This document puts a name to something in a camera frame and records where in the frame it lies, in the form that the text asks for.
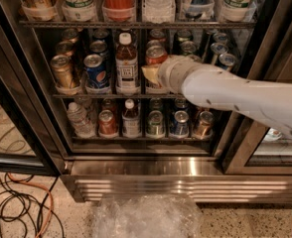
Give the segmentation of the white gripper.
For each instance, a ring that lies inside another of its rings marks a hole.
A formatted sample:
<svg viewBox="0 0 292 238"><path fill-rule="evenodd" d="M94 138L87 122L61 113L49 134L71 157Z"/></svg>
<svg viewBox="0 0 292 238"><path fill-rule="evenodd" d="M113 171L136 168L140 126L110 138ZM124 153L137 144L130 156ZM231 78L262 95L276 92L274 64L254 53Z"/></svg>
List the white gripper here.
<svg viewBox="0 0 292 238"><path fill-rule="evenodd" d="M185 78L201 64L199 59L192 57L169 56L160 66L143 65L142 72L148 81L160 83L169 92L178 94Z"/></svg>

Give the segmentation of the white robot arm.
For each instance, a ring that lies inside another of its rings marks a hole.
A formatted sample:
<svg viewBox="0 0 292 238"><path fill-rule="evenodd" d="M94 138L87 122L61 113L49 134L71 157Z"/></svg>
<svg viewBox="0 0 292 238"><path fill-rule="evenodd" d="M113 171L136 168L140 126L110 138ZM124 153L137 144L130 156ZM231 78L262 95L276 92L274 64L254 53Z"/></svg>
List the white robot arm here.
<svg viewBox="0 0 292 238"><path fill-rule="evenodd" d="M251 80L189 57L144 65L143 75L196 106L230 110L292 138L292 84Z"/></svg>

